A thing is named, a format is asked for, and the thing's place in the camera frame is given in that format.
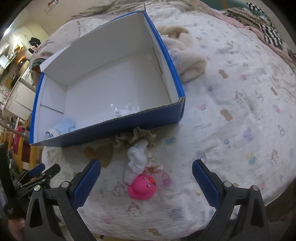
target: light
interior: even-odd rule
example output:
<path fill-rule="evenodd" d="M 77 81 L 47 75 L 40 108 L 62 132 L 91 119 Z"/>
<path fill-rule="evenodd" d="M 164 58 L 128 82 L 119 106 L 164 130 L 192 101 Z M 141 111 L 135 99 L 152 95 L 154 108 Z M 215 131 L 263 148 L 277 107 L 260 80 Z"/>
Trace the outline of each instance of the light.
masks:
<path fill-rule="evenodd" d="M 7 35 L 7 34 L 9 33 L 9 30 L 10 30 L 10 26 L 8 27 L 8 29 L 6 29 L 6 30 L 5 30 L 5 32 L 4 32 L 4 35 L 3 35 L 3 36 Z"/>

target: black and white striped fabric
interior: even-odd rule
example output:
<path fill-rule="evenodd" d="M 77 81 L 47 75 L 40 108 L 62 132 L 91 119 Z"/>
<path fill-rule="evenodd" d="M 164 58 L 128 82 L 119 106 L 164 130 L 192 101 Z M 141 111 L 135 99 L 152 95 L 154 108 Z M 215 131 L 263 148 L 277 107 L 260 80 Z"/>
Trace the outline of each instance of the black and white striped fabric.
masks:
<path fill-rule="evenodd" d="M 283 44 L 283 39 L 275 28 L 260 24 L 260 30 L 264 35 L 265 41 L 269 44 L 273 44 L 274 46 L 280 46 Z"/>
<path fill-rule="evenodd" d="M 254 5 L 253 3 L 247 2 L 246 4 L 248 5 L 248 8 L 251 9 L 251 10 L 256 10 L 256 11 L 265 13 L 259 7 L 257 7 L 256 5 Z"/>

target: human hand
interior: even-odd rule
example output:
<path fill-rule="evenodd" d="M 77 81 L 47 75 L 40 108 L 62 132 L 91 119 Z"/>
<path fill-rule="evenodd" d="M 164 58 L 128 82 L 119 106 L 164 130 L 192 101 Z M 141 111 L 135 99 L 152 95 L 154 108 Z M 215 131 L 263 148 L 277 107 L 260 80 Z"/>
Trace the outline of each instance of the human hand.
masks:
<path fill-rule="evenodd" d="M 23 218 L 8 220 L 8 228 L 17 241 L 24 240 L 25 220 Z"/>

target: white sheet with cartoon print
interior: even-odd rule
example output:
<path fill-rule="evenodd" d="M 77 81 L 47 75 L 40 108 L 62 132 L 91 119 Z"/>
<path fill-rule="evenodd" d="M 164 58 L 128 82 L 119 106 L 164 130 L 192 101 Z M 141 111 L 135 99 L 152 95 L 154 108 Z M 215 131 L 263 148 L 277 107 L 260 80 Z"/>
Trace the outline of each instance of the white sheet with cartoon print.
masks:
<path fill-rule="evenodd" d="M 175 239 L 206 226 L 214 213 L 192 172 L 201 158 L 223 180 L 249 188 L 256 184 L 265 203 L 279 196 L 296 176 L 295 76 L 257 36 L 219 19 L 147 6 L 153 22 L 187 27 L 194 50 L 207 56 L 206 74 L 183 85 L 180 123 L 151 130 L 150 148 L 164 165 L 152 173 L 157 191 L 146 201 L 131 199 L 123 183 L 126 150 L 114 149 L 79 214 L 97 234 L 136 240 Z M 45 148 L 42 162 L 59 163 L 58 186 L 81 171 L 86 147 L 96 150 L 111 139 L 68 148 Z"/>

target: blue gripper pad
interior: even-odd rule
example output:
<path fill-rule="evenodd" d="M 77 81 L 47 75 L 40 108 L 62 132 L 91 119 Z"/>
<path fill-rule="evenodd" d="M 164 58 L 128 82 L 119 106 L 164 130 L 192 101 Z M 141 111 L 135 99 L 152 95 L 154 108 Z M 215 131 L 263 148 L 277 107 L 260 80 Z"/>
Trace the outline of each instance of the blue gripper pad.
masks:
<path fill-rule="evenodd" d="M 32 170 L 29 171 L 28 176 L 30 178 L 34 178 L 37 175 L 41 174 L 45 170 L 45 165 L 44 163 L 40 163 L 36 167 L 34 167 Z"/>
<path fill-rule="evenodd" d="M 73 191 L 71 204 L 75 210 L 85 204 L 87 197 L 89 196 L 92 188 L 94 187 L 94 184 L 96 183 L 101 173 L 100 162 L 98 160 L 93 161 L 94 162 L 89 167 L 86 174 L 82 177 L 81 181 Z"/>
<path fill-rule="evenodd" d="M 194 161 L 192 164 L 192 174 L 209 205 L 218 209 L 221 205 L 219 200 L 219 191 L 197 161 Z"/>

